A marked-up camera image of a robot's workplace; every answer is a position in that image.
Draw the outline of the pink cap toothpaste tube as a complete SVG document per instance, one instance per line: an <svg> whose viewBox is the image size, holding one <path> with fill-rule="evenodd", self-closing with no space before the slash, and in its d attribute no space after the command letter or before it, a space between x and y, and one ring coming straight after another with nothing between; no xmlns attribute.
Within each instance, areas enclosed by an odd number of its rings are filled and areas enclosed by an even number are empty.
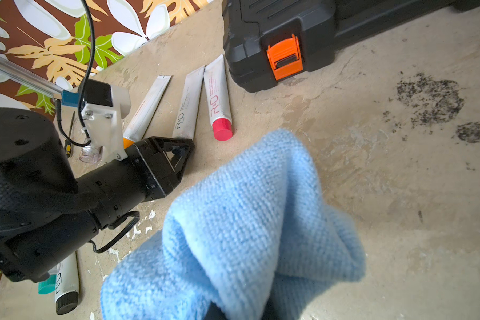
<svg viewBox="0 0 480 320"><path fill-rule="evenodd" d="M205 67L203 80L214 138L217 141L227 141L233 137L233 120L223 55Z"/></svg>

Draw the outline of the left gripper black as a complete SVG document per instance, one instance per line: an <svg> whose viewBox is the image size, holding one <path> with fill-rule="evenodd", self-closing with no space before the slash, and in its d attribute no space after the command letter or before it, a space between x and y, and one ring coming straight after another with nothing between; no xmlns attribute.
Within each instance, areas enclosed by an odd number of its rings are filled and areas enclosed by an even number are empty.
<svg viewBox="0 0 480 320"><path fill-rule="evenodd" d="M77 179L95 204L87 209L105 229L136 205L167 197L183 178L195 149L192 139L150 137L126 149L127 159L113 160Z"/></svg>

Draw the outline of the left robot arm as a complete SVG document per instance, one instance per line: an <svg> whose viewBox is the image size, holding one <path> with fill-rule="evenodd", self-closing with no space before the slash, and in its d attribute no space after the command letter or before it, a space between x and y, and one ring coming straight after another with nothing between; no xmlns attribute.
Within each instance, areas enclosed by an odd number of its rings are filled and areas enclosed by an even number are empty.
<svg viewBox="0 0 480 320"><path fill-rule="evenodd" d="M135 207L180 183L190 139L148 137L75 178L55 126L24 109L0 108L0 271L35 283L104 229L126 235Z"/></svg>

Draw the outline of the dark cap toothpaste tube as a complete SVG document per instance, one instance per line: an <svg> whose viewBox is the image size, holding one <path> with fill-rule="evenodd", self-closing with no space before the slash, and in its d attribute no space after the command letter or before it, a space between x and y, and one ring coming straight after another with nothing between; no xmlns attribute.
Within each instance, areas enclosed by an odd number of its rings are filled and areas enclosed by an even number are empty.
<svg viewBox="0 0 480 320"><path fill-rule="evenodd" d="M203 65L187 74L185 78L181 104L173 129L173 138L194 138L204 69Z"/></svg>

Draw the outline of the blue microfiber cloth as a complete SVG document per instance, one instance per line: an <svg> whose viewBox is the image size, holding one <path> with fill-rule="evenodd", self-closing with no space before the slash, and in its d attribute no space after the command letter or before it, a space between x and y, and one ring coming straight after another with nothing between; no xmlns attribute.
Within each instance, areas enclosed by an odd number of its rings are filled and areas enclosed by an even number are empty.
<svg viewBox="0 0 480 320"><path fill-rule="evenodd" d="M327 205L304 144L278 129L182 193L101 289L104 319L298 319L365 275L353 221Z"/></svg>

